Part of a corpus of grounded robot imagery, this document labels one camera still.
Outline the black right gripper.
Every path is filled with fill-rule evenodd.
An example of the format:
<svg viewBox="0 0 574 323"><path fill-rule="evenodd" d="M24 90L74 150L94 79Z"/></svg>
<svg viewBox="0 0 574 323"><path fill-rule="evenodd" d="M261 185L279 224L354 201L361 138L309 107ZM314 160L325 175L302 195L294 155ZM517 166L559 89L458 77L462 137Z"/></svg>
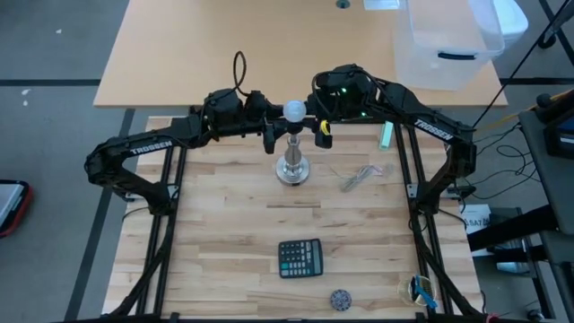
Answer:
<svg viewBox="0 0 574 323"><path fill-rule="evenodd" d="M315 145L333 146L331 125L347 119L361 118L363 101L372 90L365 71L355 64L341 65L332 71L317 73L311 81L311 94L305 100L309 115L300 126L315 134Z"/></svg>

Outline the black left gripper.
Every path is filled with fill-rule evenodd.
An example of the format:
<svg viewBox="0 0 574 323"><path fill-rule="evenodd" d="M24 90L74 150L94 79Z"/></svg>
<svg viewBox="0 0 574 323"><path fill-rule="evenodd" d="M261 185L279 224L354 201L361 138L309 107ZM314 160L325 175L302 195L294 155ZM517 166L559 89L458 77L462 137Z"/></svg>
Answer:
<svg viewBox="0 0 574 323"><path fill-rule="evenodd" d="M247 96L244 108L247 120L261 129L263 146L267 154L274 153L278 137L299 133L298 123L278 120L283 117L283 105L274 105L261 91L252 91Z"/></svg>

